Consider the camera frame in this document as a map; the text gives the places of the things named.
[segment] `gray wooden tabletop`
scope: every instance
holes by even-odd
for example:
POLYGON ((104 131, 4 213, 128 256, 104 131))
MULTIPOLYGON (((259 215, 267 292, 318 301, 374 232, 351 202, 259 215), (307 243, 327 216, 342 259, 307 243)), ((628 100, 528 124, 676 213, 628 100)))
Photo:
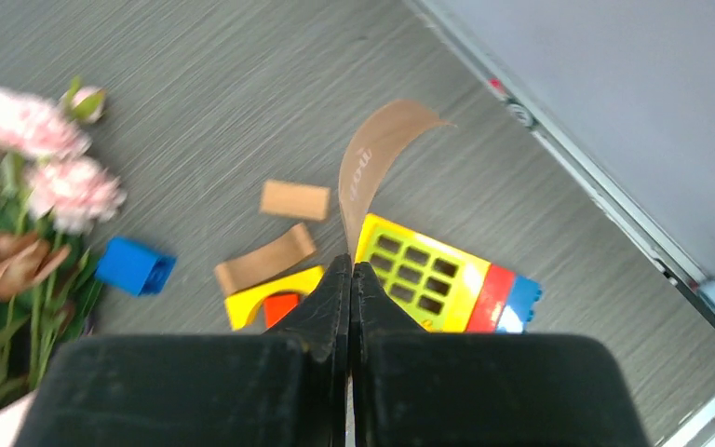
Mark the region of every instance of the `gray wooden tabletop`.
MULTIPOLYGON (((363 119, 410 98, 457 127, 413 144, 373 211, 541 282, 531 330, 605 343, 652 440, 715 392, 715 331, 400 2, 0 0, 0 85, 74 75, 108 88, 93 153, 129 193, 96 245, 179 257, 156 297, 110 290, 102 332, 229 332, 212 267, 294 223, 258 213, 263 182, 335 187, 363 119)), ((308 264, 346 250, 331 211, 308 264)))

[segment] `wooden block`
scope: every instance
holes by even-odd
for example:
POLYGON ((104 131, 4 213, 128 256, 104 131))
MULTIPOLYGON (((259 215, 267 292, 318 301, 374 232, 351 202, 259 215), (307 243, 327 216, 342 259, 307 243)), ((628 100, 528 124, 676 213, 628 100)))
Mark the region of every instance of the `wooden block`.
POLYGON ((238 258, 215 266, 215 277, 225 295, 266 281, 301 263, 317 251, 305 224, 294 225, 283 236, 238 258))
POLYGON ((268 180, 264 183, 260 211, 278 216, 324 221, 328 217, 330 199, 330 188, 268 180))
POLYGON ((300 303, 300 295, 297 293, 284 293, 282 295, 268 296, 264 299, 264 323, 265 328, 270 329, 286 314, 297 307, 300 303))

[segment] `gray panel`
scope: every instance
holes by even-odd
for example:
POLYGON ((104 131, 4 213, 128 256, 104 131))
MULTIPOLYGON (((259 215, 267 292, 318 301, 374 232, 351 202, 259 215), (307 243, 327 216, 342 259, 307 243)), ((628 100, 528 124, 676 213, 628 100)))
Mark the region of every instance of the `gray panel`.
POLYGON ((715 275, 715 2, 440 2, 715 275))
MULTIPOLYGON (((293 224, 258 213, 263 181, 334 187, 360 122, 414 98, 458 128, 403 154, 374 211, 542 282, 532 329, 610 347, 652 438, 715 392, 715 331, 400 2, 0 0, 1 85, 75 74, 109 89, 94 152, 130 194, 96 245, 179 256, 156 297, 109 289, 103 332, 229 332, 212 267, 293 224)), ((331 211, 308 264, 346 250, 331 211)))

